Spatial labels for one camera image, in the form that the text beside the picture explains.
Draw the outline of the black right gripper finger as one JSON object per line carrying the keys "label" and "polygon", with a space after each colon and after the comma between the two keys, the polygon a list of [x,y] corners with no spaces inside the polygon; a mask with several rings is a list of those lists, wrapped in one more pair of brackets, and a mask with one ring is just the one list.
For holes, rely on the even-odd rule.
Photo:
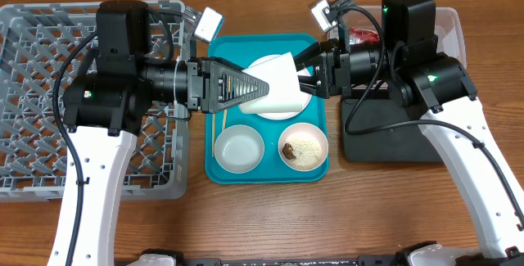
{"label": "black right gripper finger", "polygon": [[321,78],[316,76],[298,76],[300,90],[304,93],[316,97],[327,97],[328,86],[327,83]]}
{"label": "black right gripper finger", "polygon": [[320,43],[312,43],[293,57],[296,69],[303,70],[304,68],[320,65],[322,61],[321,53]]}

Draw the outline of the white round plate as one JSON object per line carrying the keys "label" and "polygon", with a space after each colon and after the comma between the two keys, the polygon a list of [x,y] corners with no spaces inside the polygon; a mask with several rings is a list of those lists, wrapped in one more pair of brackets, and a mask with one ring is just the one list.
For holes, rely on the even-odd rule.
{"label": "white round plate", "polygon": [[[257,60],[253,61],[250,64],[250,67],[256,66],[260,63],[266,62],[270,59],[273,59],[275,57],[278,57],[278,54],[271,54],[267,56],[262,56],[261,58],[258,58]],[[259,113],[259,116],[265,119],[271,119],[271,120],[284,120],[284,119],[290,119],[298,114],[300,114],[308,105],[311,100],[311,95],[307,93],[301,93],[301,110],[300,111],[293,111],[293,112],[278,112],[278,113]]]}

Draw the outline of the white paper cup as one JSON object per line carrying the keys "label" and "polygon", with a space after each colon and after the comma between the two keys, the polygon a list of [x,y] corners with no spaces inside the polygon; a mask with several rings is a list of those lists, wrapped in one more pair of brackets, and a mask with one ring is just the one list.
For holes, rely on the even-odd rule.
{"label": "white paper cup", "polygon": [[244,114],[293,112],[301,110],[301,91],[296,66],[290,52],[244,70],[269,84],[269,94],[242,103]]}

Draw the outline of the red candy wrapper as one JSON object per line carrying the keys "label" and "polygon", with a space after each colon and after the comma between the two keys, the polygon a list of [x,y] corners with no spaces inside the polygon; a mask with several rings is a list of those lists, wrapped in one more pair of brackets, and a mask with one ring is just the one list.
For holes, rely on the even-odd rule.
{"label": "red candy wrapper", "polygon": [[350,28],[350,45],[361,43],[375,43],[380,41],[380,37],[375,30],[363,29],[358,27]]}

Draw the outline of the pink bowl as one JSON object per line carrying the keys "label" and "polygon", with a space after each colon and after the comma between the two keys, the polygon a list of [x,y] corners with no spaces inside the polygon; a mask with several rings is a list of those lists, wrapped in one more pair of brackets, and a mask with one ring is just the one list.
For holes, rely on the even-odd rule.
{"label": "pink bowl", "polygon": [[[284,155],[282,154],[282,147],[283,145],[293,139],[293,138],[311,138],[317,141],[323,150],[323,162],[317,166],[315,169],[309,169],[309,170],[298,170],[291,167],[287,161],[284,158]],[[294,169],[299,172],[309,172],[316,169],[319,169],[322,164],[324,164],[327,161],[328,158],[328,140],[324,132],[317,127],[316,125],[309,124],[309,123],[296,123],[288,126],[281,134],[279,140],[278,140],[278,153],[282,159],[282,161],[291,169]]]}

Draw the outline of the grey round bowl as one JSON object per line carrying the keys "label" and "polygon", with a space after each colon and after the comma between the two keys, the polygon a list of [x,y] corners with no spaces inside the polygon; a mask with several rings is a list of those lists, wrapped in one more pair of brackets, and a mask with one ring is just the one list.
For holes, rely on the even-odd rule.
{"label": "grey round bowl", "polygon": [[253,170],[264,157],[264,141],[261,135],[247,125],[226,128],[213,145],[219,166],[233,174]]}

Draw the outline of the white rice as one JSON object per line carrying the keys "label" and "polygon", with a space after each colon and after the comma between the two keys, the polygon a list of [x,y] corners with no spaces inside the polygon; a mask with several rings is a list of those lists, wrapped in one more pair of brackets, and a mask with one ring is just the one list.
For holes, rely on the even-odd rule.
{"label": "white rice", "polygon": [[293,138],[289,141],[294,149],[295,160],[285,160],[298,170],[315,169],[323,162],[323,150],[320,144],[311,138]]}

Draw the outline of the brown food piece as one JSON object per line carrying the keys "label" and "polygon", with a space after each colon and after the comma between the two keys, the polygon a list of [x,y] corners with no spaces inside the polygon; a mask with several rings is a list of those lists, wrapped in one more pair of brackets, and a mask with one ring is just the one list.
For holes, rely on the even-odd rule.
{"label": "brown food piece", "polygon": [[296,156],[293,153],[294,149],[292,145],[286,142],[282,147],[282,154],[287,160],[295,160]]}

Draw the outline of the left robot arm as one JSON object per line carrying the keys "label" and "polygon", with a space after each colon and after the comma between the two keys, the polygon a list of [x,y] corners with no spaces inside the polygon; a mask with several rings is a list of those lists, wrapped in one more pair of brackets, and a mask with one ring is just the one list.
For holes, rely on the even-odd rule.
{"label": "left robot arm", "polygon": [[136,0],[101,3],[96,29],[76,48],[83,60],[72,83],[55,82],[52,109],[67,147],[65,190],[51,265],[112,265],[124,176],[142,120],[155,102],[214,114],[269,93],[269,85],[216,57],[151,56],[151,23],[173,34],[167,19],[191,25],[209,42],[222,25],[212,10],[155,9]]}

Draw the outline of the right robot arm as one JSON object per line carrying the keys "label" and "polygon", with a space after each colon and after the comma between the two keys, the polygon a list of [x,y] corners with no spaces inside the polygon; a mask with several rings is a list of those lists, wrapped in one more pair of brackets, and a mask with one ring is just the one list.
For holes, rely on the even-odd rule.
{"label": "right robot arm", "polygon": [[435,241],[399,250],[396,265],[520,265],[523,262],[523,190],[486,122],[477,87],[465,67],[440,52],[434,0],[382,0],[373,21],[379,39],[352,45],[331,39],[295,56],[312,67],[300,89],[328,99],[349,98],[363,85],[369,99],[386,84],[449,171],[477,232],[475,250]]}

